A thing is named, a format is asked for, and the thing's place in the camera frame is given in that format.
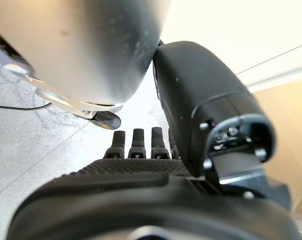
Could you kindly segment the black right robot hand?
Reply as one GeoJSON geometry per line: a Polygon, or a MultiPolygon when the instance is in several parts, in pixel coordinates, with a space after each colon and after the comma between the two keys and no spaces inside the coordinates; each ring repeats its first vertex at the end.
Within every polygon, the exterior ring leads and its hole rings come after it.
{"type": "Polygon", "coordinates": [[[102,159],[30,194],[9,240],[301,240],[288,186],[263,165],[275,130],[259,103],[213,53],[190,41],[160,43],[153,57],[166,148],[153,127],[116,130],[102,159]]]}

